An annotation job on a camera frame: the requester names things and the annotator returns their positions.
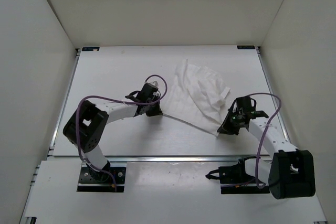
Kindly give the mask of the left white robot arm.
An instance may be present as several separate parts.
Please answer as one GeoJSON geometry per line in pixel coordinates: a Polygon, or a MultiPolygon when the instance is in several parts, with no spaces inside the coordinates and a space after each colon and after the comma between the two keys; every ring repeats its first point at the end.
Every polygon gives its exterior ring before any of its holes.
{"type": "Polygon", "coordinates": [[[98,181],[104,181],[110,174],[110,162],[103,155],[99,142],[107,124],[146,116],[162,115],[160,92],[156,82],[146,82],[140,91],[126,96],[130,102],[109,102],[96,105],[83,101],[63,129],[63,135],[78,149],[79,156],[91,169],[98,181]]]}

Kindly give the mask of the white skirt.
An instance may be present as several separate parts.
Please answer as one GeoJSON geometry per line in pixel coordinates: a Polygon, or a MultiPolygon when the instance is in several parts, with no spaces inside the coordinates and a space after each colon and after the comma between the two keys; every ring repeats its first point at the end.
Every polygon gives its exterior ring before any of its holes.
{"type": "Polygon", "coordinates": [[[226,116],[226,97],[230,88],[222,76],[205,66],[177,64],[173,82],[162,100],[165,115],[218,136],[226,116]]]}

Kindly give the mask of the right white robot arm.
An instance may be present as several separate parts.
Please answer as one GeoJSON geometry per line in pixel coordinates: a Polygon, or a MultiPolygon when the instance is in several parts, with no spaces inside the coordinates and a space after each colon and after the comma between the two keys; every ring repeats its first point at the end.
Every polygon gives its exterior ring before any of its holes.
{"type": "Polygon", "coordinates": [[[316,193],[313,156],[288,142],[272,125],[274,115],[257,110],[251,96],[238,97],[218,128],[219,134],[238,135],[246,129],[258,141],[255,156],[235,165],[220,166],[205,177],[220,182],[225,194],[271,194],[275,199],[312,197],[316,193]]]}

